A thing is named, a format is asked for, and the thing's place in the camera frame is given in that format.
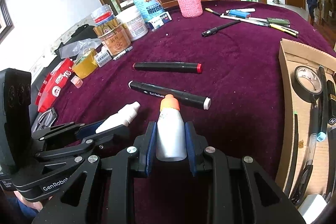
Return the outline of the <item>person's left hand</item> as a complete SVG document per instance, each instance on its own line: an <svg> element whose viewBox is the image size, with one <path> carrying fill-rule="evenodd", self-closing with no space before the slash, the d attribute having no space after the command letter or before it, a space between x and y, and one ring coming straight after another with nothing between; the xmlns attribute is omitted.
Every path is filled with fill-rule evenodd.
<svg viewBox="0 0 336 224"><path fill-rule="evenodd" d="M39 201L39 202L30 202L27 201L18 191L14 191L15 196L17 197L17 199L24 205L26 205L27 207L30 207L32 209L35 209L37 211L41 211L43 209L43 204Z"/></svg>

